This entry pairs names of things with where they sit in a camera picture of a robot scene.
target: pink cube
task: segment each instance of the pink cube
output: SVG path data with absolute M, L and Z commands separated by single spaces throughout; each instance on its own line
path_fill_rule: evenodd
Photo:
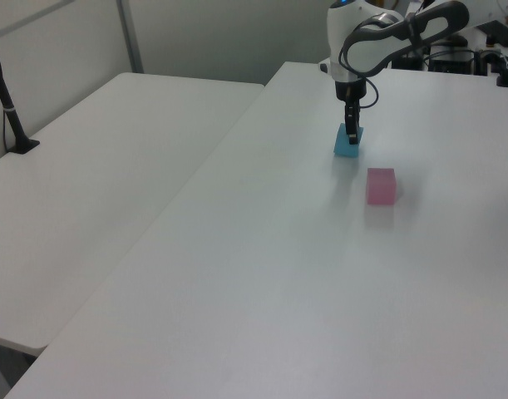
M 367 203 L 394 205 L 396 202 L 396 175 L 394 169 L 368 168 Z

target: cube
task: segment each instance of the cube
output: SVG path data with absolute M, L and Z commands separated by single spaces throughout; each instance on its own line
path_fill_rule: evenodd
M 396 202 L 396 175 L 394 169 L 368 168 L 367 203 L 394 205 Z
M 359 157 L 359 144 L 363 136 L 363 129 L 359 127 L 357 132 L 358 144 L 350 144 L 348 135 L 346 134 L 346 125 L 343 123 L 338 127 L 337 140 L 335 141 L 335 149 L 333 152 L 338 156 L 346 156 L 348 158 Z

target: white table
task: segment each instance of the white table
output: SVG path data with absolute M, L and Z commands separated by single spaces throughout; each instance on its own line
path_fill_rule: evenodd
M 262 89 L 122 74 L 0 159 L 0 344 L 39 354 Z
M 508 398 L 508 89 L 373 80 L 335 158 L 333 82 L 285 64 L 8 399 Z

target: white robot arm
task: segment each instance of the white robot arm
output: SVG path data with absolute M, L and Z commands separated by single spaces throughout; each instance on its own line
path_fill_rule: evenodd
M 329 69 L 337 98 L 346 102 L 350 144 L 358 143 L 365 76 L 411 50 L 507 14 L 508 0 L 426 0 L 421 12 L 407 17 L 364 0 L 337 0 L 328 11 Z

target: white wall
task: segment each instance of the white wall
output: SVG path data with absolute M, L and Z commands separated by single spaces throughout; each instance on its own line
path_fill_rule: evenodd
M 126 2 L 146 73 L 266 84 L 285 61 L 329 54 L 333 0 Z
M 76 0 L 0 37 L 0 58 L 27 135 L 131 70 L 116 0 Z

